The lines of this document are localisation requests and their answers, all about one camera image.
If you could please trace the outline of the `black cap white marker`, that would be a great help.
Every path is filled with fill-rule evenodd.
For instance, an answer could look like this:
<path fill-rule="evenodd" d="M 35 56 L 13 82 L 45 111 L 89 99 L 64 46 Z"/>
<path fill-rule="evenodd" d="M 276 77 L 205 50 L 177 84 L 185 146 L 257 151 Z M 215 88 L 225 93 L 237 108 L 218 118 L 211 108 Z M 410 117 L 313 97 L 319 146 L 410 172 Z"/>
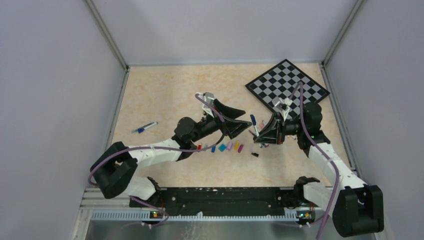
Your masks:
<path fill-rule="evenodd" d="M 250 115 L 250 119 L 254 128 L 255 136 L 258 137 L 260 135 L 256 118 L 253 114 Z"/>

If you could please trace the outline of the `yellow marker cap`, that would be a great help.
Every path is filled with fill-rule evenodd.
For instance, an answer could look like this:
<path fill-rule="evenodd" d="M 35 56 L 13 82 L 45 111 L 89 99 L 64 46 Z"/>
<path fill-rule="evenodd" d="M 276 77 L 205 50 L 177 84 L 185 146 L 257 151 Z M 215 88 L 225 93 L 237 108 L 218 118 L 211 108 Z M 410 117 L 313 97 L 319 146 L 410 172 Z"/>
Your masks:
<path fill-rule="evenodd" d="M 236 141 L 235 144 L 234 144 L 234 149 L 237 150 L 239 148 L 239 146 L 240 146 L 240 142 Z"/>

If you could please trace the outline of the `light purple highlighter cap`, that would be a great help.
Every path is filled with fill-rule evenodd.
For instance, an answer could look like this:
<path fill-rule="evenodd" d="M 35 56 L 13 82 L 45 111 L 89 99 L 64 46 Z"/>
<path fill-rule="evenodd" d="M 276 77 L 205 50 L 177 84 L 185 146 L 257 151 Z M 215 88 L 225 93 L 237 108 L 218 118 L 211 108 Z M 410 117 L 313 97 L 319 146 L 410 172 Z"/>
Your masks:
<path fill-rule="evenodd" d="M 232 141 L 230 141 L 229 143 L 228 143 L 228 145 L 227 145 L 227 147 L 226 147 L 226 149 L 228 150 L 228 151 L 230 151 L 231 149 L 232 149 L 232 147 L 233 147 L 233 142 Z"/>

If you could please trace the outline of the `magenta marker cap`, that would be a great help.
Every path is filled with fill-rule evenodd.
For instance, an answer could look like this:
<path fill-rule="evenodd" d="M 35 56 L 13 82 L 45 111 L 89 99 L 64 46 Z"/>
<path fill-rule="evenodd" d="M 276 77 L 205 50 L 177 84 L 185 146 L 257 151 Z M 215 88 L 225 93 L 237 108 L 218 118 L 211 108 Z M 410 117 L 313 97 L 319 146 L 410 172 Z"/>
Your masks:
<path fill-rule="evenodd" d="M 242 152 L 242 150 L 243 150 L 243 148 L 244 148 L 244 145 L 243 145 L 243 144 L 241 144 L 241 145 L 238 147 L 237 152 L 238 152 L 238 153 L 241 153 L 241 152 Z"/>

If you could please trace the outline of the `light blue highlighter cap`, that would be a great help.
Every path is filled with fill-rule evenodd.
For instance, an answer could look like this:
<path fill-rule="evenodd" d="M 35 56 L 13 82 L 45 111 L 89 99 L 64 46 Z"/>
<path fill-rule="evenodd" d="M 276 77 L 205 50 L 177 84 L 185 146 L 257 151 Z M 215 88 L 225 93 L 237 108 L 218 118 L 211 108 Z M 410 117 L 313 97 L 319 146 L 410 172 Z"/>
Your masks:
<path fill-rule="evenodd" d="M 227 149 L 227 146 L 225 144 L 221 144 L 218 148 L 221 152 L 224 152 Z"/>

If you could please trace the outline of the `blue cap pen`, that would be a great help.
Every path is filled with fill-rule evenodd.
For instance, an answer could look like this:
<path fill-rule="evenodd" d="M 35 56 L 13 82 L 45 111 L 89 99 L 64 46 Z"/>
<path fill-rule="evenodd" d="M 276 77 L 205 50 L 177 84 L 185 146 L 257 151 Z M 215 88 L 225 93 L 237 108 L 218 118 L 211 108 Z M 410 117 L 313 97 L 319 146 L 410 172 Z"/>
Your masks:
<path fill-rule="evenodd" d="M 147 129 L 149 129 L 149 128 L 157 125 L 157 124 L 158 124 L 157 121 L 150 122 L 150 123 L 148 123 L 146 125 L 143 125 L 143 126 L 137 128 L 137 129 L 132 130 L 131 133 L 138 133 L 138 134 L 140 134 L 140 133 L 144 132 L 145 130 L 147 130 Z"/>

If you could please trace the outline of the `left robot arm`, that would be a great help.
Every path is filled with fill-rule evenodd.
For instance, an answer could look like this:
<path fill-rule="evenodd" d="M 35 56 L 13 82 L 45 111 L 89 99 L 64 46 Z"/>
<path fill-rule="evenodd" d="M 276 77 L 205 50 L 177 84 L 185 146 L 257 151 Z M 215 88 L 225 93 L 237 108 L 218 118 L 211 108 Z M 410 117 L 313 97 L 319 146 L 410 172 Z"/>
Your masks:
<path fill-rule="evenodd" d="M 151 177 L 138 177 L 141 168 L 165 162 L 178 162 L 201 151 L 195 142 L 217 132 L 221 137 L 234 139 L 252 126 L 250 121 L 240 120 L 246 112 L 232 108 L 214 99 L 206 107 L 200 121 L 190 117 L 181 118 L 174 135 L 164 141 L 142 146 L 126 146 L 123 142 L 113 143 L 91 166 L 88 182 L 100 188 L 105 199 L 126 194 L 154 207 L 160 202 L 160 187 Z"/>

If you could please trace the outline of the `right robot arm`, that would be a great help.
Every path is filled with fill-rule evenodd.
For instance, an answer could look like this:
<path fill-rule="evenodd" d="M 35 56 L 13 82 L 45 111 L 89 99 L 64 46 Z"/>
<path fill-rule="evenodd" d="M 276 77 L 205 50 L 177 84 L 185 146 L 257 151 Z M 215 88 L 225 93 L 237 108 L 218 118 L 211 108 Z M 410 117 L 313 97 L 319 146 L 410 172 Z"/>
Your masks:
<path fill-rule="evenodd" d="M 359 178 L 338 156 L 321 129 L 323 115 L 319 104 L 303 103 L 299 115 L 288 119 L 291 104 L 287 98 L 275 104 L 277 111 L 254 136 L 254 142 L 281 145 L 287 136 L 296 136 L 299 148 L 333 182 L 332 189 L 328 189 L 316 179 L 300 177 L 293 192 L 294 202 L 299 206 L 311 202 L 324 208 L 320 227 L 331 218 L 342 237 L 382 232 L 385 227 L 382 190 Z"/>

